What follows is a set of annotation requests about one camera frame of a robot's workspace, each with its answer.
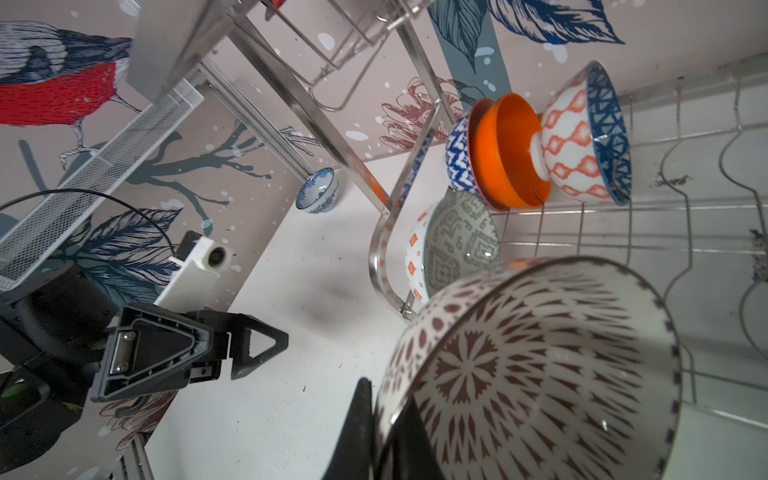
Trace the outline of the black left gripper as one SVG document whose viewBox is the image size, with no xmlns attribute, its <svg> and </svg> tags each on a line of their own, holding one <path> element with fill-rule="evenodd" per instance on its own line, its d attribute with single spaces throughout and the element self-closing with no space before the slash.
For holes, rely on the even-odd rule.
<svg viewBox="0 0 768 480">
<path fill-rule="evenodd" d="M 240 380 L 288 345 L 286 332 L 251 315 L 130 304 L 108 335 L 90 398 L 113 402 L 213 381 L 225 360 L 230 378 Z"/>
</svg>

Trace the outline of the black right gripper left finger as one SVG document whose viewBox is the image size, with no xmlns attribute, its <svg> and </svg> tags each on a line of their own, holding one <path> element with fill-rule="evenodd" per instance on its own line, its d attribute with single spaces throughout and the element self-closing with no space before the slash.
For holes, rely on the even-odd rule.
<svg viewBox="0 0 768 480">
<path fill-rule="evenodd" d="M 323 480 L 370 478 L 374 450 L 372 383 L 360 378 Z"/>
</svg>

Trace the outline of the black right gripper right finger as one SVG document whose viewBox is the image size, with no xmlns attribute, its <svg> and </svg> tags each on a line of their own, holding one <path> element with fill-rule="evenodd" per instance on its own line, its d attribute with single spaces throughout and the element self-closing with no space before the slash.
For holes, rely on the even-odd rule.
<svg viewBox="0 0 768 480">
<path fill-rule="evenodd" d="M 383 464 L 383 478 L 444 479 L 414 400 L 406 405 L 393 429 Z"/>
</svg>

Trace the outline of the brown white patterned bowl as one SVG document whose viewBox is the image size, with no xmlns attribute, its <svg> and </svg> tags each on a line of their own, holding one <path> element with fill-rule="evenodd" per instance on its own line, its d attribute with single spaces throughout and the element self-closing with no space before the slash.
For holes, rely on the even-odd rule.
<svg viewBox="0 0 768 480">
<path fill-rule="evenodd" d="M 681 415 L 677 331 L 642 276 L 595 256 L 518 260 L 440 291 L 398 339 L 373 469 L 408 413 L 446 479 L 659 479 Z"/>
</svg>

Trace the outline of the red patterned bowl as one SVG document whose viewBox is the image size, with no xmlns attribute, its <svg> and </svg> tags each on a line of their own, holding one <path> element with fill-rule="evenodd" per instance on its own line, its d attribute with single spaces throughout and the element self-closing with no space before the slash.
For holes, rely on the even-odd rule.
<svg viewBox="0 0 768 480">
<path fill-rule="evenodd" d="M 477 195 L 492 210 L 504 212 L 506 208 L 489 198 L 475 179 L 471 160 L 471 140 L 483 115 L 493 105 L 489 98 L 482 98 L 464 112 L 448 134 L 445 148 L 445 164 L 450 186 L 455 191 Z"/>
</svg>

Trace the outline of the orange plastic bowl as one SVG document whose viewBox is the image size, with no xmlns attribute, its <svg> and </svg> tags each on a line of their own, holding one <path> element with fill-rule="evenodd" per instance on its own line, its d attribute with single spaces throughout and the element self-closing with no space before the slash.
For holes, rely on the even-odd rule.
<svg viewBox="0 0 768 480">
<path fill-rule="evenodd" d="M 493 101 L 474 132 L 475 179 L 506 210 L 537 208 L 550 195 L 551 184 L 539 178 L 533 165 L 531 140 L 539 129 L 535 110 L 522 96 L 509 93 Z"/>
</svg>

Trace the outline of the blue triangle pattern bowl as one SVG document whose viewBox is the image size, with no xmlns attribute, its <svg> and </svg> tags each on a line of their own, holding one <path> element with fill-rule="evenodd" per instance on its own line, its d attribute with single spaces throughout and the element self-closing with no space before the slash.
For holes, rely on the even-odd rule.
<svg viewBox="0 0 768 480">
<path fill-rule="evenodd" d="M 602 63 L 589 62 L 551 96 L 530 154 L 537 176 L 578 202 L 630 202 L 629 134 Z"/>
</svg>

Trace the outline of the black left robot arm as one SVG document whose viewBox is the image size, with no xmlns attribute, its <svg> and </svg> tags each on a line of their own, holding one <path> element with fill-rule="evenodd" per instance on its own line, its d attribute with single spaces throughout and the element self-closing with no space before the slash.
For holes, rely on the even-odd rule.
<svg viewBox="0 0 768 480">
<path fill-rule="evenodd" d="M 1 295 L 1 471 L 47 453 L 85 403 L 126 401 L 138 412 L 153 394 L 234 380 L 282 353 L 289 336 L 261 320 L 210 309 L 176 312 L 150 303 L 117 307 L 76 266 L 38 274 Z"/>
</svg>

